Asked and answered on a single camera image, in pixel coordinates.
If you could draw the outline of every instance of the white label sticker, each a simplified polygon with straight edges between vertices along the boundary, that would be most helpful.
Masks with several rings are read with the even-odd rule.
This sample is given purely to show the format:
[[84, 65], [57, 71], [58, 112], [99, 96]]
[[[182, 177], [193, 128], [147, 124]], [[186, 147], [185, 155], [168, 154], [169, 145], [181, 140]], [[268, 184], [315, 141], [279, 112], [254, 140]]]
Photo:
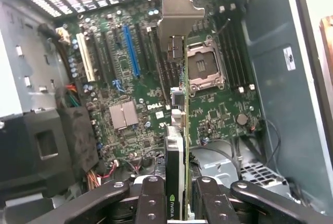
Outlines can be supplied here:
[[295, 60], [293, 58], [291, 47], [284, 48], [283, 53], [285, 55], [288, 71], [295, 70], [296, 69]]
[[156, 119], [160, 119], [160, 118], [164, 117], [163, 111], [156, 112], [155, 115], [156, 115]]

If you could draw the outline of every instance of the cpu socket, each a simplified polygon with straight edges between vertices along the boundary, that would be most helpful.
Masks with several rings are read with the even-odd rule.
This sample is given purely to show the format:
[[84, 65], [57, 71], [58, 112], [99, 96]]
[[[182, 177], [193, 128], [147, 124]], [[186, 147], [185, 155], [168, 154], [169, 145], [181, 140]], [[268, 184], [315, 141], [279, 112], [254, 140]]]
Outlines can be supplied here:
[[189, 95], [217, 86], [224, 89], [225, 76], [220, 52], [211, 36], [206, 41], [187, 46]]

